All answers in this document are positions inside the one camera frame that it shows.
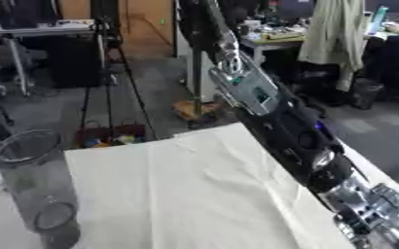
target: tripod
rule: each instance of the tripod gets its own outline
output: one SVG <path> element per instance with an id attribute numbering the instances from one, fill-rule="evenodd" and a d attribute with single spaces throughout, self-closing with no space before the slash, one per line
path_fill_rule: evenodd
<path id="1" fill-rule="evenodd" d="M 112 75 L 111 75 L 110 68 L 109 68 L 109 61 L 110 61 L 109 50 L 110 49 L 116 49 L 117 52 L 119 53 L 119 56 L 121 58 L 124 69 L 127 73 L 127 76 L 129 77 L 129 82 L 133 89 L 134 95 L 135 95 L 137 102 L 139 104 L 139 107 L 141 108 L 141 111 L 145 117 L 147 126 L 150 128 L 153 138 L 158 139 L 157 133 L 155 132 L 155 130 L 151 124 L 151 121 L 148 117 L 148 114 L 145 110 L 145 104 L 144 104 L 142 97 L 139 93 L 137 84 L 134 81 L 134 77 L 132 75 L 131 68 L 130 68 L 127 58 L 124 54 L 124 50 L 121 47 L 122 36 L 119 32 L 118 26 L 113 25 L 110 21 L 110 18 L 108 18 L 108 17 L 97 18 L 94 23 L 93 40 L 98 45 L 98 51 L 99 51 L 100 63 L 101 63 L 100 80 L 106 89 L 106 104 L 107 104 L 107 114 L 108 114 L 108 122 L 109 122 L 109 129 L 110 129 L 109 143 L 112 143 L 113 138 L 114 138 L 112 100 L 111 100 L 112 96 L 111 96 L 111 91 L 110 91 L 110 85 L 111 85 L 111 79 L 112 79 L 111 78 Z M 85 132 L 86 117 L 87 117 L 87 113 L 88 113 L 90 94 L 91 94 L 91 87 L 87 87 L 86 93 L 85 93 L 85 100 L 84 100 L 84 104 L 83 104 L 83 108 L 82 108 L 82 119 L 81 119 L 81 126 L 80 126 L 80 130 L 82 131 L 82 134 L 84 134 L 84 132 Z M 82 139 L 81 142 L 82 142 L 82 147 L 84 147 L 84 139 Z"/>

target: white cloth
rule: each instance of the white cloth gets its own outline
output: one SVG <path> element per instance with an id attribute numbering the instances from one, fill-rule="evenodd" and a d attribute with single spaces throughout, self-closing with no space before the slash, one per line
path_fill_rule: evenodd
<path id="1" fill-rule="evenodd" d="M 370 179 L 399 189 L 346 150 Z M 81 208 L 75 249 L 353 248 L 242 124 L 67 158 Z M 1 192 L 0 248 L 40 248 Z"/>
<path id="2" fill-rule="evenodd" d="M 365 1 L 318 0 L 299 60 L 362 68 Z"/>

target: white table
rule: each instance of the white table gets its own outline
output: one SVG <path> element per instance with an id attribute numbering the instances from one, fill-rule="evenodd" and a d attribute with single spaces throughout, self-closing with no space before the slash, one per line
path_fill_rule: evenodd
<path id="1" fill-rule="evenodd" d="M 347 154 L 374 185 L 370 162 Z M 329 213 L 242 124 L 67 152 L 80 200 L 75 249 L 352 249 Z M 0 248 L 39 249 L 0 192 Z"/>
<path id="2" fill-rule="evenodd" d="M 301 44 L 303 44 L 304 37 L 270 40 L 263 43 L 259 43 L 258 41 L 249 39 L 247 37 L 242 37 L 240 42 L 242 45 L 253 50 L 254 63 L 261 65 L 263 62 L 265 62 L 265 57 L 263 56 L 265 51 L 285 50 L 299 47 Z"/>
<path id="3" fill-rule="evenodd" d="M 21 91 L 24 95 L 28 95 L 28 77 L 25 73 L 22 61 L 18 52 L 17 38 L 23 37 L 41 37 L 41 36 L 57 36 L 57 35 L 86 35 L 92 34 L 91 26 L 93 20 L 61 20 L 58 25 L 51 26 L 48 24 L 39 24 L 35 28 L 18 28 L 4 29 L 0 25 L 0 37 L 6 38 L 9 48 L 14 57 L 15 67 L 19 75 L 19 83 Z"/>

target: black bag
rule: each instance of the black bag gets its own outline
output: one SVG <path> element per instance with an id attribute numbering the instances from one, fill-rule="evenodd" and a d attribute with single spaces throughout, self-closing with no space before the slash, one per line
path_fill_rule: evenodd
<path id="1" fill-rule="evenodd" d="M 58 89 L 100 86 L 100 62 L 94 39 L 49 37 L 48 64 Z"/>

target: table leg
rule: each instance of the table leg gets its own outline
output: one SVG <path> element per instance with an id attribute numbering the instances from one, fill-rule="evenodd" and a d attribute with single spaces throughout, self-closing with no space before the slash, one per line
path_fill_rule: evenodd
<path id="1" fill-rule="evenodd" d="M 255 48 L 254 49 L 254 63 L 256 63 L 256 65 L 260 66 L 263 63 L 263 50 L 261 48 Z"/>
<path id="2" fill-rule="evenodd" d="M 27 75 L 25 74 L 25 70 L 22 65 L 22 61 L 20 60 L 18 46 L 17 46 L 17 40 L 15 40 L 14 38 L 10 38 L 10 39 L 8 39 L 8 43 L 9 43 L 9 48 L 12 52 L 12 56 L 14 57 L 15 67 L 17 68 L 17 71 L 18 71 L 20 89 L 22 91 L 22 94 L 24 94 L 25 96 L 28 96 L 29 92 L 27 89 Z"/>

